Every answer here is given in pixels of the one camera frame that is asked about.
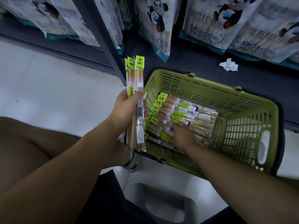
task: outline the panda cartoon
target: panda cartoon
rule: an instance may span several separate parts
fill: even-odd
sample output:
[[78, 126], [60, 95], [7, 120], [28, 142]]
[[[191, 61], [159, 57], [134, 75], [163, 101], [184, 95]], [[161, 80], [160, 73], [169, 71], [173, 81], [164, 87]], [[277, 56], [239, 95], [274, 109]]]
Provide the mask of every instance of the panda cartoon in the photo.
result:
[[289, 44], [299, 42], [299, 22], [289, 23], [288, 25], [291, 25], [288, 30], [286, 28], [283, 28], [279, 31], [279, 37], [288, 37]]
[[150, 21], [153, 20], [157, 23], [156, 27], [159, 32], [163, 32], [165, 30], [165, 25], [163, 22], [163, 15], [166, 11], [168, 11], [168, 5], [166, 3], [161, 3], [161, 0], [154, 0], [153, 6], [149, 6], [150, 11], [147, 12]]
[[214, 12], [214, 20], [224, 20], [224, 29], [234, 26], [239, 22], [243, 10], [255, 1], [256, 0], [228, 0], [228, 4], [217, 6], [218, 8], [221, 8], [219, 9], [219, 12]]

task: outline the leg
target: leg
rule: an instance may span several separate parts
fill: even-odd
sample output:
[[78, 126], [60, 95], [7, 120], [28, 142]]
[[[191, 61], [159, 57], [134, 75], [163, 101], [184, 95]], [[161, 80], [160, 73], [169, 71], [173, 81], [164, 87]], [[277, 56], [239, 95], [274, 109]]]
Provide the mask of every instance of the leg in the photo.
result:
[[[0, 195], [79, 139], [0, 117]], [[104, 168], [123, 166], [129, 161], [130, 152], [124, 143], [117, 142]]]

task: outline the plastic basket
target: plastic basket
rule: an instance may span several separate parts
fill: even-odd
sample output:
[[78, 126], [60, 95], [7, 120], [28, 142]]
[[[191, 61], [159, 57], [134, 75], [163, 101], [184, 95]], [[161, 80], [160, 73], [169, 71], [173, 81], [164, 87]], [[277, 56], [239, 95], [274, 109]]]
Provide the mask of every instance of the plastic basket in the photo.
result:
[[[219, 111], [210, 148], [255, 169], [276, 175], [284, 152], [283, 113], [279, 103], [261, 95], [195, 77], [193, 73], [153, 69], [144, 87], [144, 97], [151, 107], [164, 92]], [[264, 131], [270, 133], [265, 161], [259, 160]], [[158, 162], [207, 179], [187, 156], [147, 142], [140, 154]]]

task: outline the white floor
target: white floor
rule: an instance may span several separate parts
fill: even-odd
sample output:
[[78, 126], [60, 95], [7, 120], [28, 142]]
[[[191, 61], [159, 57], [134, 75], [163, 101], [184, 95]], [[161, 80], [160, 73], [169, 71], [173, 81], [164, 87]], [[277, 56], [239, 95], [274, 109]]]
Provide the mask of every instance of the white floor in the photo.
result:
[[[110, 114], [124, 88], [116, 76], [0, 41], [0, 116], [83, 136]], [[278, 174], [299, 178], [299, 134], [285, 133]], [[142, 161], [136, 173], [113, 168], [125, 196], [136, 182], [175, 192], [195, 201], [201, 221], [227, 206], [208, 181]]]

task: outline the crumpled tissue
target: crumpled tissue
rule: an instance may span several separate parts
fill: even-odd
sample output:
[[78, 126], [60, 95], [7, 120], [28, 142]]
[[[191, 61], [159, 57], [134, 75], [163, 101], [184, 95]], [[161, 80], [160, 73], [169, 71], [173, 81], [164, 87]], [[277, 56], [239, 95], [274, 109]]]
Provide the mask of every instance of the crumpled tissue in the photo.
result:
[[226, 62], [220, 63], [219, 66], [222, 66], [227, 71], [237, 71], [239, 65], [231, 61], [231, 58], [227, 58]]

